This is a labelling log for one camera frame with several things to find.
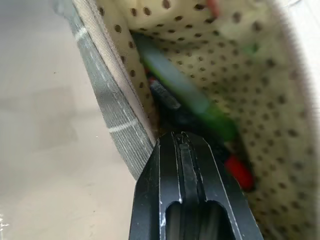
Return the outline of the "grey plaid pouch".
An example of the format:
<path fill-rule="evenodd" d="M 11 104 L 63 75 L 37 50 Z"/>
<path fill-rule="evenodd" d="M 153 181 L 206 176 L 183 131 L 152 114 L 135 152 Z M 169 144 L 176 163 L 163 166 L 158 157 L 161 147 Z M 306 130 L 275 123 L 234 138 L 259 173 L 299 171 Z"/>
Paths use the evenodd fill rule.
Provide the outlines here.
<path fill-rule="evenodd" d="M 266 240 L 320 240 L 320 92 L 288 0 L 52 0 L 110 136 L 137 178 L 164 131 L 133 33 L 145 35 L 239 135 Z"/>

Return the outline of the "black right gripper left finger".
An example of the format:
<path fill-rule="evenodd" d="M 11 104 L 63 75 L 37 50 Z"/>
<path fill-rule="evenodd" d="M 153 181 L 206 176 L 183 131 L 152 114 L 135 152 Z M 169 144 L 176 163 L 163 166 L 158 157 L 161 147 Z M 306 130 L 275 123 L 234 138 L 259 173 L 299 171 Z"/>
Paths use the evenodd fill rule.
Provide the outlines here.
<path fill-rule="evenodd" d="M 182 145 L 188 132 L 161 136 L 140 174 L 128 240 L 191 240 Z"/>

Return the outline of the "green marker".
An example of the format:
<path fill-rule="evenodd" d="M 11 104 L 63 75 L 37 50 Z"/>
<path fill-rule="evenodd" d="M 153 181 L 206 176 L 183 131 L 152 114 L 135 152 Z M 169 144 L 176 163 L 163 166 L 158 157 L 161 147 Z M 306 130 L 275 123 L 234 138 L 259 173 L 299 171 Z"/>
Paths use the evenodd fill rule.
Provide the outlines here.
<path fill-rule="evenodd" d="M 179 71 L 151 39 L 141 33 L 133 33 L 132 38 L 143 64 L 189 112 L 187 120 L 194 122 L 194 129 L 224 142 L 237 138 L 238 131 L 233 121 Z"/>

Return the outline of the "red marker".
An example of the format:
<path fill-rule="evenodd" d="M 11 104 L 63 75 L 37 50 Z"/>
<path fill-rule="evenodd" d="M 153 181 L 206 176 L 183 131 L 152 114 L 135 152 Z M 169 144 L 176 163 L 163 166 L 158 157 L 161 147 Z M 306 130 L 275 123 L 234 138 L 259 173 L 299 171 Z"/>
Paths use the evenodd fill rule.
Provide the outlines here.
<path fill-rule="evenodd" d="M 229 154 L 223 164 L 244 191 L 249 192 L 254 188 L 252 173 L 234 154 Z"/>

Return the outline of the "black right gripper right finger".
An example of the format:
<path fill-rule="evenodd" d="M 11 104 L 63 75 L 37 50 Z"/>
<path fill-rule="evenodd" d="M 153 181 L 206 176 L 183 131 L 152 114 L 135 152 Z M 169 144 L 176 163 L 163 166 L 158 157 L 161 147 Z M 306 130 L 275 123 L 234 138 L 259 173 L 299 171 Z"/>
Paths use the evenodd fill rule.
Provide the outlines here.
<path fill-rule="evenodd" d="M 224 148 L 194 133 L 185 136 L 203 201 L 198 240 L 264 240 L 239 183 L 225 167 Z"/>

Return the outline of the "black marker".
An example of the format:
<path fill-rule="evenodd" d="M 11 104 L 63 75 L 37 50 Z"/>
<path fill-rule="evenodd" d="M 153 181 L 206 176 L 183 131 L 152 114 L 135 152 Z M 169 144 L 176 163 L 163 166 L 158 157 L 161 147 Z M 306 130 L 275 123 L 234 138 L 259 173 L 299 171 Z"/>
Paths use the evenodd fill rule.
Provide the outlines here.
<path fill-rule="evenodd" d="M 197 128 L 197 119 L 184 107 L 160 82 L 150 77 L 149 87 L 160 111 L 160 122 L 164 127 L 201 133 Z"/>

